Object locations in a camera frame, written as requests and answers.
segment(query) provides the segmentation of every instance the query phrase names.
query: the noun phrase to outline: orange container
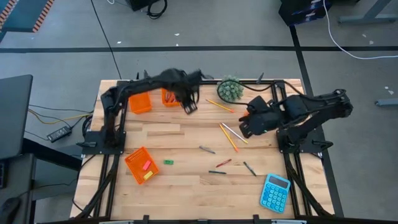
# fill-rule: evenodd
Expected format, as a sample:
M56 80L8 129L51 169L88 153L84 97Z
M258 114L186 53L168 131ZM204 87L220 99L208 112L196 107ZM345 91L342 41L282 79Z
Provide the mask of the orange container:
M152 109L149 92L132 95L129 97L131 111L135 114L148 112Z
M157 173L159 173L159 169L148 153L147 148L144 146L135 150L132 154L130 154L130 156L127 156L124 161L138 184L143 184L145 181L148 181ZM146 170L144 170L144 166L147 161L150 161L150 165ZM152 172L152 175L145 179L144 176L146 176L149 172Z
M172 101L173 99L175 99L174 93L167 91L165 89L162 89L162 103L165 106L180 106L180 103L177 101L168 102L168 101Z

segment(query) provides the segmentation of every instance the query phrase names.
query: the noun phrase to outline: white cable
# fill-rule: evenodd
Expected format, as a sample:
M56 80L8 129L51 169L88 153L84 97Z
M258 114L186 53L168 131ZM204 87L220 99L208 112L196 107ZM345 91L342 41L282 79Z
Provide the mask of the white cable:
M361 60L370 60L370 59L380 59L380 58L397 58L398 55L394 55L394 56L379 56L379 57L368 57L368 58L362 58L362 57L357 57L355 55L352 55L351 53L349 53L348 51L344 50L342 47L340 47L335 39L333 38L333 36L331 35L331 31L330 31L330 20L329 20L329 15L328 15L328 9L326 8L326 0L323 0L323 8L325 8L325 12L326 12L326 18L328 20L328 30L329 30L329 36L331 38L331 40L333 41L333 43L335 43L335 45L340 48L340 50L342 50L343 52L346 52L349 56L356 58L356 59L361 59Z

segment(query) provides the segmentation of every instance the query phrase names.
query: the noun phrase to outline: wooden tabletop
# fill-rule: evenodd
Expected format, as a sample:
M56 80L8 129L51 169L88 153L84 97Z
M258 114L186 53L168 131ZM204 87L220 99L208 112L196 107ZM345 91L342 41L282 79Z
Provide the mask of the wooden tabletop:
M286 81L303 91L299 79ZM101 82L91 124L94 131L100 130L103 125L100 95L109 87L115 86L116 82ZM286 91L288 95L294 94L289 87ZM265 101L272 99L271 91L258 93L245 89L241 101L249 102L257 95L261 95ZM129 112L126 116L126 145L119 162L112 220L142 220L143 215L149 215L152 220L252 219L254 214L258 214L260 218L294 217L290 196L283 214L274 213L259 203L267 174L273 173L286 178L285 164L278 151L275 131L252 136L247 139L249 144L231 134L240 149L235 152L218 124L224 122L240 133L238 119L246 107L226 105L235 111L230 113L207 102L205 99L222 103L217 97L215 85L200 87L198 110L191 115L186 115L179 106L165 107L161 102L160 90L151 91L150 97L152 111L143 114ZM143 185L138 185L124 163L124 158L141 146L148 148L160 172ZM216 154L203 151L199 146L209 147ZM321 160L311 154L300 156L308 189L326 211L333 213ZM164 165L165 159L173 160L174 165ZM232 161L215 168L227 159ZM102 161L103 156L97 155L80 172L75 193L75 202L80 207L89 202L98 188ZM244 166L244 161L254 169L257 177ZM227 174L209 174L209 170ZM101 214L104 214L107 194L105 192L103 197ZM300 213L303 214L299 190L297 197ZM73 206L71 217L79 212Z

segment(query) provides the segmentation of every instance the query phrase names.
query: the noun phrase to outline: green plant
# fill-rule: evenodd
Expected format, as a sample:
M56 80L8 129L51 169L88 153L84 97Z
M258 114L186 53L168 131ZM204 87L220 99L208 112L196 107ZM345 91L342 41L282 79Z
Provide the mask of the green plant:
M239 81L238 78L232 77L231 75L225 76L221 82L217 83L219 96L231 102L240 100L243 96L243 87L236 82L228 82L228 80Z

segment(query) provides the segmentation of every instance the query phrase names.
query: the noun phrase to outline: blue calculator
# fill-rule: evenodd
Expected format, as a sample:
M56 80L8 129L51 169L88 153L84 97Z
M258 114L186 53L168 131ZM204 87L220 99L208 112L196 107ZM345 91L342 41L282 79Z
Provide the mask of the blue calculator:
M268 174L260 197L260 204L276 213L283 213L289 193L290 181Z

